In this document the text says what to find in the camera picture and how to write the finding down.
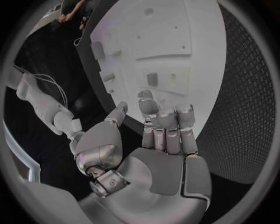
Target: black mesh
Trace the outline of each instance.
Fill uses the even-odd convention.
[[[227,40],[224,78],[197,144],[212,173],[240,183],[252,183],[272,143],[273,86],[253,38],[229,11],[220,8]]]

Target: wire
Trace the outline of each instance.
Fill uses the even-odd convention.
[[[31,72],[27,71],[26,69],[24,69],[24,68],[22,68],[22,67],[20,67],[20,66],[18,66],[18,65],[16,65],[16,64],[14,64],[14,67],[17,68],[18,70],[20,70],[20,71],[23,72],[23,73],[31,74]],[[60,94],[61,94],[61,96],[62,96],[64,106],[65,106],[66,108],[68,108],[67,96],[66,96],[66,94],[65,94],[65,92],[64,92],[64,90],[63,90],[63,88],[54,80],[53,77],[51,77],[51,76],[49,76],[49,75],[45,75],[45,74],[33,74],[33,75],[34,75],[34,77],[35,77],[36,79],[39,79],[39,80],[42,80],[42,81],[45,81],[45,82],[49,82],[49,83],[54,84],[54,85],[58,88],[58,90],[59,90],[59,92],[60,92]]]

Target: mesh panel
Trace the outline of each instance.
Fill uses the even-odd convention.
[[[266,62],[253,38],[225,8],[227,58],[212,113],[197,138],[212,173],[252,183],[268,155],[275,101]]]

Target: perforated surface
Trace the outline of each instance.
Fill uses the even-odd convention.
[[[230,12],[220,7],[227,35],[224,78],[197,144],[212,173],[236,182],[252,183],[272,143],[273,86],[253,38]]]

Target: robotic arm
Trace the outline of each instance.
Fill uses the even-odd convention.
[[[65,133],[71,140],[77,167],[93,178],[90,186],[97,196],[85,200],[86,210],[99,204],[121,222],[134,224],[196,224],[201,220],[210,204],[211,179],[205,160],[198,156],[192,106],[162,108],[151,91],[139,93],[145,119],[142,147],[122,161],[118,127],[127,113],[125,102],[83,132],[80,120],[43,93],[32,74],[14,69],[7,86],[28,101],[54,133]]]

